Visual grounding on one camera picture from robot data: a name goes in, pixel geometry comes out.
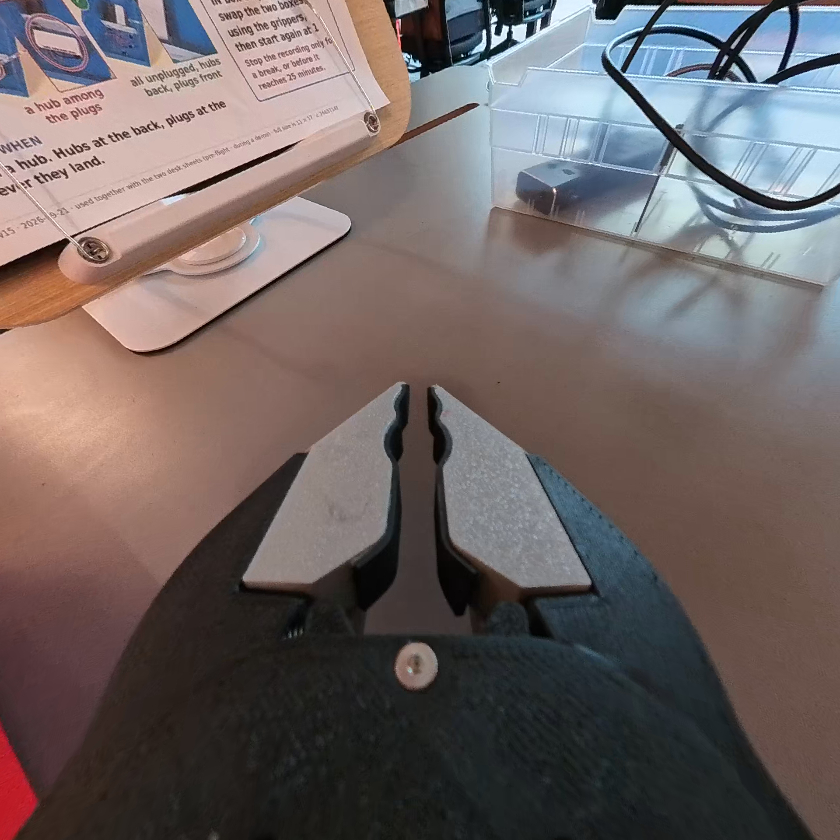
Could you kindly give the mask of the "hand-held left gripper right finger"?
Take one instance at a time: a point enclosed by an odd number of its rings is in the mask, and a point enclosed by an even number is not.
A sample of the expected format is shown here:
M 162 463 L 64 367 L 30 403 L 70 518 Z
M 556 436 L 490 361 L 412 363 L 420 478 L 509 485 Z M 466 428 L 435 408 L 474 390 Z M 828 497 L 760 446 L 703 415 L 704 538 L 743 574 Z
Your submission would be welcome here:
M 488 616 L 500 602 L 590 592 L 529 453 L 440 385 L 427 389 L 427 415 L 437 577 L 451 611 Z

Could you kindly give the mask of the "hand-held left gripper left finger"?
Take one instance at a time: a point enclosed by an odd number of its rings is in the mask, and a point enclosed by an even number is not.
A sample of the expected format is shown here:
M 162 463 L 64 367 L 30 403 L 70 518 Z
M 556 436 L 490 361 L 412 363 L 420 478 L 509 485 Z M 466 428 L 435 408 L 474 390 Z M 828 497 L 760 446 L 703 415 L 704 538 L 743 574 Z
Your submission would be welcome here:
M 396 577 L 398 461 L 410 388 L 397 382 L 310 447 L 242 579 L 367 611 Z

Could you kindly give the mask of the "clear plastic bin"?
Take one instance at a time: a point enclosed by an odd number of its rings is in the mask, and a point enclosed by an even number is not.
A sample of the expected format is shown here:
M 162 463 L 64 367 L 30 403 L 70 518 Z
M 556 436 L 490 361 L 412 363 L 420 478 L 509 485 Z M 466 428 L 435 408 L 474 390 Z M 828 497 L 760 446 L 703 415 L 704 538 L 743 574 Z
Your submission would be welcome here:
M 773 11 L 676 3 L 583 10 L 490 63 L 492 200 L 522 214 L 708 264 L 826 287 L 838 281 L 838 6 Z M 648 172 L 649 192 L 542 215 L 520 171 L 546 161 Z

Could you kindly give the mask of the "dark grey usb hub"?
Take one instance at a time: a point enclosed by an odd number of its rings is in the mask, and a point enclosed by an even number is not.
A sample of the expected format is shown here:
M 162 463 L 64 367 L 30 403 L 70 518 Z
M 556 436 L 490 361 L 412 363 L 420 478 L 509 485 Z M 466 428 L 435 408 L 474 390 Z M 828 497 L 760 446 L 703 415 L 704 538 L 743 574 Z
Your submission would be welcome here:
M 546 161 L 519 172 L 515 195 L 537 213 L 556 216 L 648 193 L 656 181 L 656 175 L 648 172 Z

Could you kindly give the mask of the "red plastic bin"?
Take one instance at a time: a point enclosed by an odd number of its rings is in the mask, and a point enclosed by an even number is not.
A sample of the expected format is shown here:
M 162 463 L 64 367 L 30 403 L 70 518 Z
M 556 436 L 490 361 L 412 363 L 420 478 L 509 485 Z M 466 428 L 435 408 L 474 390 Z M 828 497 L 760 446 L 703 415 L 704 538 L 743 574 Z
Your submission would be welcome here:
M 37 804 L 28 777 L 1 727 L 1 839 L 15 839 Z

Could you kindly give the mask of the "printed instruction sheet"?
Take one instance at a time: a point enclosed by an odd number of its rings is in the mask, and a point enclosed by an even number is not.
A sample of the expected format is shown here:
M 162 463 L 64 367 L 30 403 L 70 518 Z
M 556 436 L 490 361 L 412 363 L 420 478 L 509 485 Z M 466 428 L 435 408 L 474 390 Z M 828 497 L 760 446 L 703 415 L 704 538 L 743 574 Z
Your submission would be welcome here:
M 2 266 L 388 100 L 345 2 L 1 3 Z

